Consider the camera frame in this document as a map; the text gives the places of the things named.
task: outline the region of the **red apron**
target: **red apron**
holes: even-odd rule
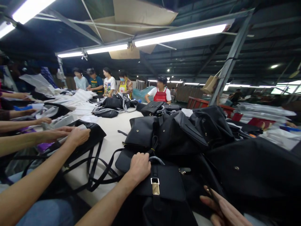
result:
[[[159,92],[159,89],[157,89],[156,95],[154,96],[154,101],[156,101],[156,102],[160,102],[160,101],[167,102],[166,90],[167,90],[167,88],[165,89],[164,92]]]

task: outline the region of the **woman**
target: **woman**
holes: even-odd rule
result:
[[[165,76],[159,76],[157,78],[157,87],[153,88],[148,94],[145,95],[145,100],[147,103],[150,102],[149,96],[154,96],[154,101],[164,101],[167,104],[171,103],[172,97],[170,95],[170,90],[167,88],[167,78]]]
[[[108,67],[103,69],[104,79],[104,96],[112,97],[116,90],[116,80],[111,75],[111,70]]]
[[[133,93],[133,83],[132,81],[127,77],[125,71],[119,72],[119,79],[120,83],[118,86],[118,89],[116,93],[123,93],[123,94],[129,94],[129,97],[132,99],[132,93]]]
[[[77,67],[75,67],[73,69],[73,73],[75,75],[74,81],[76,84],[76,90],[82,89],[84,91],[87,91],[87,87],[89,86],[89,83],[88,80],[85,77],[83,77],[82,72]]]
[[[87,90],[95,92],[97,95],[103,95],[103,80],[96,75],[95,70],[90,68],[87,70],[90,75],[90,82]]]

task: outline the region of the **fluorescent light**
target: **fluorescent light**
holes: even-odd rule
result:
[[[126,50],[127,48],[128,48],[128,44],[123,44],[123,45],[118,45],[118,46],[102,47],[102,48],[99,48],[99,49],[88,50],[87,54],[112,52],[112,51],[118,51],[118,50]]]
[[[60,58],[65,58],[65,57],[78,57],[78,56],[83,56],[82,52],[74,52],[74,53],[65,53],[65,54],[59,54],[57,55]]]
[[[3,22],[0,25],[0,39],[3,38],[5,35],[7,35],[9,32],[14,30],[15,27],[12,24],[7,24],[6,22]]]
[[[199,83],[185,83],[185,85],[199,85]]]
[[[16,22],[25,24],[54,1],[55,0],[27,0],[13,14],[13,19]]]
[[[135,43],[136,47],[141,47],[141,46],[148,46],[148,45],[152,45],[152,44],[182,40],[182,39],[187,39],[187,38],[194,38],[194,37],[199,37],[199,36],[204,36],[204,35],[212,35],[212,34],[217,34],[217,33],[223,32],[226,28],[226,25],[227,24],[222,24],[222,25],[201,28],[201,29],[192,30],[192,31],[181,32],[181,33],[172,34],[172,35],[165,35],[165,36],[152,38],[152,39],[134,41],[134,43]]]

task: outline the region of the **jeans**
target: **jeans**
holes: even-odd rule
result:
[[[17,182],[23,172],[9,179]],[[17,223],[17,226],[74,226],[90,207],[79,197],[37,201]]]

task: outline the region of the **metal clasp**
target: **metal clasp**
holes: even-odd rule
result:
[[[160,189],[159,189],[159,179],[158,178],[151,178],[151,186],[153,188],[153,195],[160,195]]]

